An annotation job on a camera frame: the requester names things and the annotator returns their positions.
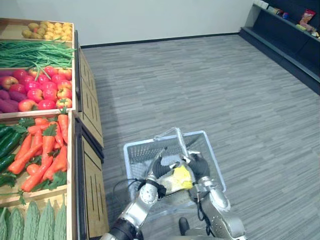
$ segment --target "basket handle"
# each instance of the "basket handle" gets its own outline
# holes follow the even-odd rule
[[[153,140],[154,141],[158,141],[158,140],[160,140],[160,138],[168,135],[169,133],[171,133],[173,131],[176,132],[176,136],[178,138],[179,145],[180,145],[180,147],[182,149],[183,155],[188,157],[189,154],[188,154],[187,147],[186,147],[186,144],[185,144],[185,141],[184,141],[184,137],[183,137],[183,134],[182,134],[180,128],[178,128],[178,127],[172,127],[170,129],[168,129],[167,131],[165,131],[165,132],[163,132],[163,133],[161,133],[159,135],[154,136]]]

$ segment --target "baseboard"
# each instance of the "baseboard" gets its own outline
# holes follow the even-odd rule
[[[107,47],[107,46],[116,46],[116,45],[144,44],[144,43],[154,43],[154,42],[163,42],[163,41],[180,40],[180,39],[195,39],[195,38],[206,38],[206,37],[226,36],[226,35],[238,35],[238,34],[239,34],[239,32],[228,32],[228,33],[207,34],[207,35],[195,35],[195,36],[180,36],[180,37],[158,38],[158,39],[139,40],[139,41],[122,41],[122,42],[112,42],[112,43],[101,43],[101,44],[92,44],[92,45],[82,45],[81,48],[82,48],[82,49],[89,49],[89,48],[98,48],[98,47]]]

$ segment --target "carrot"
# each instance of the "carrot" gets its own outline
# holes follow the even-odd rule
[[[52,164],[53,159],[54,158],[52,156],[49,157],[47,161],[44,164],[42,164],[32,176],[30,176],[27,180],[25,180],[21,186],[21,190],[25,192],[31,192],[31,190],[41,182],[42,177],[44,176],[45,172]]]
[[[52,125],[52,124],[56,124],[56,133],[55,133],[55,137],[54,138],[55,138],[56,142],[60,145],[60,147],[62,147],[64,145],[64,139],[63,139],[62,134],[61,134],[60,126],[56,121],[50,122],[49,126]]]
[[[44,130],[44,129],[46,129],[48,126],[49,126],[49,123],[42,124],[42,125],[30,126],[30,127],[28,127],[28,132],[29,132],[30,134],[32,134],[32,135],[35,135],[38,130]]]
[[[66,144],[68,144],[68,124],[69,124],[68,115],[60,114],[58,116],[58,123],[61,128],[61,134],[62,134],[63,140]]]
[[[35,121],[35,125],[44,125],[49,123],[48,119],[41,118],[41,117],[34,119],[34,121]]]
[[[31,144],[31,147],[34,147],[38,144],[42,144],[42,132],[41,130],[39,129],[38,131],[36,131],[34,137],[33,137],[33,141],[32,141],[32,144]],[[42,154],[42,149],[39,149],[36,153],[35,153],[35,156],[39,156]]]
[[[14,160],[17,160],[20,156],[23,156],[26,154],[26,152],[31,148],[31,142],[32,142],[32,135],[28,134],[28,136],[26,136],[26,138],[23,140],[18,153],[14,157]]]
[[[56,156],[55,160],[51,164],[51,166],[48,168],[48,170],[45,172],[43,175],[43,180],[49,179],[53,180],[54,179],[54,174],[58,171],[67,171],[67,147],[62,146],[60,153],[58,156]]]
[[[56,150],[56,149],[60,149],[60,148],[61,148],[60,144],[55,142],[54,146],[53,146],[53,149]]]
[[[27,166],[26,172],[27,172],[30,176],[32,176],[32,175],[34,175],[34,174],[38,171],[39,168],[40,168],[39,165],[33,163],[33,164],[30,164],[29,166]]]
[[[57,124],[52,124],[46,128],[46,130],[43,131],[43,138],[42,138],[42,159],[41,163],[44,164],[48,158],[49,153],[52,152],[55,146],[55,136],[57,132]]]
[[[34,146],[28,150],[24,155],[17,158],[11,165],[8,167],[8,171],[12,172],[13,174],[19,174],[22,172],[22,170],[25,168],[25,165],[27,162],[32,159],[36,152],[42,147],[42,143],[38,144],[37,146]]]

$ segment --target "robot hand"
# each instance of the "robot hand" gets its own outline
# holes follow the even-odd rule
[[[210,178],[207,161],[200,152],[189,151],[181,159],[188,164],[196,179],[198,211],[206,221],[207,234],[224,240],[246,240],[242,221],[231,211],[231,205],[221,186]]]
[[[157,179],[177,167],[179,163],[162,166],[162,153],[163,151],[151,163],[145,180],[138,188],[135,200],[124,209],[110,233],[103,235],[100,240],[133,240],[144,224],[151,207],[166,195],[166,188],[158,184]]]

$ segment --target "wooden display stand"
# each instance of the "wooden display stand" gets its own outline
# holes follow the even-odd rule
[[[28,28],[29,23],[35,22],[40,21],[0,18],[0,41],[45,41],[25,39],[21,35],[22,30]],[[64,42],[68,47],[77,49],[72,60],[72,108],[67,109],[69,120],[67,183],[54,190],[24,193],[26,205],[21,205],[19,196],[0,196],[0,207],[8,207],[9,210],[18,207],[22,215],[25,216],[30,201],[35,201],[42,212],[47,201],[50,200],[55,214],[57,214],[64,199],[67,212],[67,239],[82,240],[103,235],[109,230],[109,225],[102,174],[103,155],[97,153],[102,151],[103,135],[95,80],[86,58],[79,48],[78,34],[75,32],[73,23],[72,29],[72,41]],[[59,113],[59,109],[0,113],[0,122],[16,124],[22,117],[52,117]],[[85,134],[81,132],[81,137],[75,137],[77,135],[75,132],[76,123],[78,124],[77,128],[82,126],[81,128],[85,129]],[[0,187],[0,194],[17,192],[27,177],[27,173],[19,176],[13,188]],[[82,216],[87,217],[85,224],[80,224]]]

